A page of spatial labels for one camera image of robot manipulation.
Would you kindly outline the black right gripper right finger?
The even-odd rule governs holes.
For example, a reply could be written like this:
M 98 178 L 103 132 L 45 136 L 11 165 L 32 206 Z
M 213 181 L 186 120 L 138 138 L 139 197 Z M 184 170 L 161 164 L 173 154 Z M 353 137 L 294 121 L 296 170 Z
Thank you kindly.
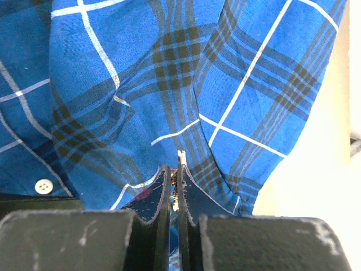
M 177 173 L 182 270 L 350 270 L 337 235 L 311 217 L 234 216 L 180 164 Z

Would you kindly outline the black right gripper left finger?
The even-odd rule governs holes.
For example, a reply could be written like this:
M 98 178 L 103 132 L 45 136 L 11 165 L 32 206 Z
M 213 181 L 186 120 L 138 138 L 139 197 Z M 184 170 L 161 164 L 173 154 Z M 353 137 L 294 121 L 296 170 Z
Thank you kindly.
M 168 270 L 170 168 L 119 211 L 24 210 L 1 220 L 2 270 Z

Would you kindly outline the blue plaid shirt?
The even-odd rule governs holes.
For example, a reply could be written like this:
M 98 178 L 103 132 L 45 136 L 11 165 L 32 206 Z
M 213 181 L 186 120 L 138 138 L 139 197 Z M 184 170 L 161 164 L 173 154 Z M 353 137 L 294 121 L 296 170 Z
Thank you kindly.
M 178 170 L 234 216 L 290 154 L 346 1 L 2 1 L 1 220 L 119 211 Z M 182 270 L 170 199 L 168 270 Z

